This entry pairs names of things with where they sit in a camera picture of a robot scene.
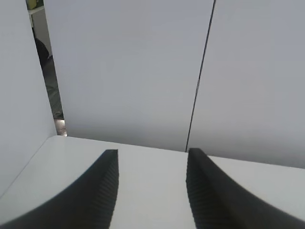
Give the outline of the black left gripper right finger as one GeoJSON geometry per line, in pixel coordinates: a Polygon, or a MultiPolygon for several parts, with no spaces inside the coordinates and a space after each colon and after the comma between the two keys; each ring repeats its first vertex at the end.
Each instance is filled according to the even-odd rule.
{"type": "Polygon", "coordinates": [[[303,229],[305,222],[256,197],[199,148],[188,152],[186,187],[198,229],[303,229]]]}

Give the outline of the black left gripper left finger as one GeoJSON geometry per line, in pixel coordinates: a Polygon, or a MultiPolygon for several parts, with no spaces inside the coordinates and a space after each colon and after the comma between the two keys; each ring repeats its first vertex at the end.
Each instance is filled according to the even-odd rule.
{"type": "Polygon", "coordinates": [[[118,150],[105,150],[72,184],[2,229],[108,229],[119,187],[118,150]]]}

